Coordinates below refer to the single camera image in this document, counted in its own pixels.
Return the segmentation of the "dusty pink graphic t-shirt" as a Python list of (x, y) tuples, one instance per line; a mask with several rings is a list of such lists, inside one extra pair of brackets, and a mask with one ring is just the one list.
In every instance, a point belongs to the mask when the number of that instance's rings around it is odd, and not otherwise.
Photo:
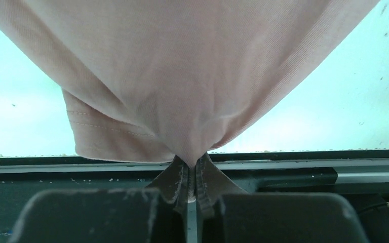
[(63, 93), (75, 151), (188, 166), (252, 126), (377, 1), (0, 1)]

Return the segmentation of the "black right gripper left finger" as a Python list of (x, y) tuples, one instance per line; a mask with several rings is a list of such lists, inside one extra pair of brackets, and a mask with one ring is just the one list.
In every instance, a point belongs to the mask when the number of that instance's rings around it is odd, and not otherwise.
[(152, 242), (187, 242), (188, 166), (175, 156), (148, 186), (161, 193)]

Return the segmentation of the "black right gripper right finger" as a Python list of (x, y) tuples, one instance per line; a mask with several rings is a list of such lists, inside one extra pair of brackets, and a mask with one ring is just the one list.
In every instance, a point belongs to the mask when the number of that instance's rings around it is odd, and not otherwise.
[(228, 194), (247, 194), (205, 153), (195, 167), (198, 242), (224, 242), (220, 199)]

